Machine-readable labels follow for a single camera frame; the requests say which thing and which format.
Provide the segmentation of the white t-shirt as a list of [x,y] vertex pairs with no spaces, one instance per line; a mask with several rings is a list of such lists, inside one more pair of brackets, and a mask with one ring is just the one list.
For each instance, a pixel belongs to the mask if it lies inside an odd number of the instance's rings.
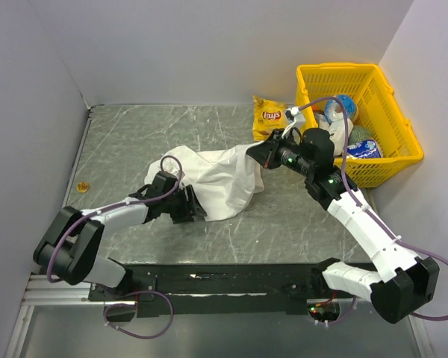
[[178,159],[184,177],[181,185],[192,185],[207,212],[207,222],[230,219],[243,211],[256,193],[264,191],[261,167],[246,150],[236,145],[218,151],[194,151],[181,145],[168,155]]

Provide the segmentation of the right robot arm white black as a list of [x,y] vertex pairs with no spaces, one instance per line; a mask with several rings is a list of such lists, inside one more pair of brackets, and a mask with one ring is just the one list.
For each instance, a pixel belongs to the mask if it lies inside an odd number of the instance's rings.
[[433,299],[438,264],[389,237],[360,189],[334,165],[333,151],[329,133],[311,128],[300,142],[274,130],[246,153],[265,169],[285,166],[304,176],[308,194],[349,231],[375,267],[368,271],[335,258],[324,260],[312,269],[313,292],[323,298],[334,291],[363,298],[395,324]]

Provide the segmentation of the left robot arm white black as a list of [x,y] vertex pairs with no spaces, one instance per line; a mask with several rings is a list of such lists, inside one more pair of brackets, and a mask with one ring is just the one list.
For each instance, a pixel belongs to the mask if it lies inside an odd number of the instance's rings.
[[117,300],[133,290],[133,270],[98,255],[104,237],[167,214],[174,224],[207,216],[193,187],[179,177],[159,171],[150,184],[106,207],[77,210],[67,206],[57,213],[34,250],[33,261],[46,270],[52,283],[81,282],[106,286]]

